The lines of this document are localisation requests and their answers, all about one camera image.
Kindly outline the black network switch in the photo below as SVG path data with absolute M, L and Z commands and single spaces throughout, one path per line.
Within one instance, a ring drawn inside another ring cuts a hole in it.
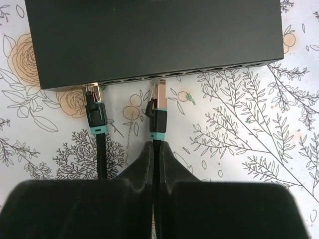
M 28 0 L 40 86 L 137 81 L 284 57 L 278 0 Z

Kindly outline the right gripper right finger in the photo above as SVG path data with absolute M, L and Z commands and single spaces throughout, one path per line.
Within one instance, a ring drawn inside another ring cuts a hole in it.
M 292 195 L 272 183 L 203 182 L 158 149 L 160 239 L 306 239 Z

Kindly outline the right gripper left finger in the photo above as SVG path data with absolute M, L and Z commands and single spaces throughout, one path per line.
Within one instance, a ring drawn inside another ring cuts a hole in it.
M 3 239 L 149 239 L 153 144 L 113 179 L 28 180 L 0 214 Z

